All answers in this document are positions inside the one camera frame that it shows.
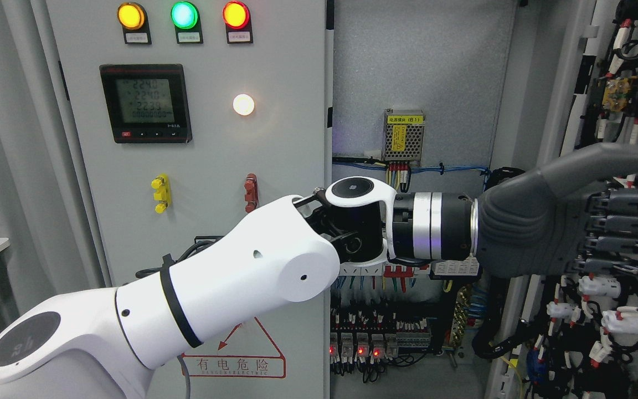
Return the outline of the grey robotic left hand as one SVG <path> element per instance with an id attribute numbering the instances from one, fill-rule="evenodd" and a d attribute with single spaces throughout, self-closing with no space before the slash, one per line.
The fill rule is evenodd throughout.
<path id="1" fill-rule="evenodd" d="M 491 276 L 562 275 L 585 236 L 590 195 L 638 172 L 638 145 L 599 143 L 486 190 L 477 200 L 476 259 Z"/>

